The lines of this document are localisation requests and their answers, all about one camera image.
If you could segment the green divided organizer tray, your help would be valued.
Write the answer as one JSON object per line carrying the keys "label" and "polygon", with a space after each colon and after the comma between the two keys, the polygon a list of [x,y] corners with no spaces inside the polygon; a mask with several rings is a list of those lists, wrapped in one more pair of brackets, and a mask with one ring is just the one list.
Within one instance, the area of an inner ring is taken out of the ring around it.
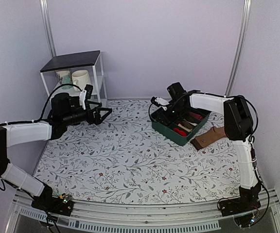
{"label": "green divided organizer tray", "polygon": [[188,108],[167,119],[163,108],[150,114],[152,128],[180,146],[186,145],[207,122],[210,111]]}

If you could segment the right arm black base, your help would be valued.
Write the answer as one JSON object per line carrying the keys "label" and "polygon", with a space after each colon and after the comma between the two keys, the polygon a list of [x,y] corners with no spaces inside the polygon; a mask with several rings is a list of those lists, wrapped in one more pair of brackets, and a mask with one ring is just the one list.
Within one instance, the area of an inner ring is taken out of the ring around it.
{"label": "right arm black base", "polygon": [[247,211],[260,208],[259,193],[261,187],[259,185],[245,189],[239,187],[239,197],[234,199],[222,199],[218,201],[217,208],[221,212],[222,216],[230,216],[235,214],[244,213]]}

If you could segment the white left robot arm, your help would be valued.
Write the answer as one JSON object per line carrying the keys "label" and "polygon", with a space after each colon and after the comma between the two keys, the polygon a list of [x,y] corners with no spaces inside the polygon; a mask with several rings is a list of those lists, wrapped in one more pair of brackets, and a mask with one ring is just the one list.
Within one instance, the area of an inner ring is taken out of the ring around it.
{"label": "white left robot arm", "polygon": [[48,118],[35,121],[0,123],[0,179],[38,197],[38,203],[47,211],[57,206],[55,197],[45,192],[46,185],[24,169],[13,164],[8,152],[11,147],[45,142],[61,138],[69,126],[82,122],[100,125],[112,109],[87,99],[84,92],[78,97],[58,93],[51,100]]}

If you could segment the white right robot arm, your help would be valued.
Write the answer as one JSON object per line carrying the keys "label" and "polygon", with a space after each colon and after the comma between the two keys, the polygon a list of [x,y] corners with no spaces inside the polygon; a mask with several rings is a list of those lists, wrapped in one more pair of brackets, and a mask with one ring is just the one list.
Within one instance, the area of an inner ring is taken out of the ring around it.
{"label": "white right robot arm", "polygon": [[236,208],[247,211],[254,205],[254,196],[261,190],[261,181],[256,172],[257,159],[253,148],[254,132],[258,124],[253,122],[250,108],[253,105],[241,95],[220,96],[200,90],[186,91],[179,82],[167,88],[171,100],[151,98],[151,103],[163,111],[162,117],[152,117],[152,122],[169,123],[188,109],[202,109],[224,117],[226,137],[233,142],[240,169],[240,198]]}

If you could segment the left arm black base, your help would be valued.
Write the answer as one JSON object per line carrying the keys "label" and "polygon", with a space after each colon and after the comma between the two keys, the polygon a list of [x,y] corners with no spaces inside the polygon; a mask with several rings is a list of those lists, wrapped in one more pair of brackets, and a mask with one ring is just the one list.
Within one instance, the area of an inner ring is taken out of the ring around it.
{"label": "left arm black base", "polygon": [[71,198],[72,196],[66,193],[54,196],[52,188],[46,186],[40,196],[33,197],[31,206],[44,212],[71,216],[74,207],[74,202]]}

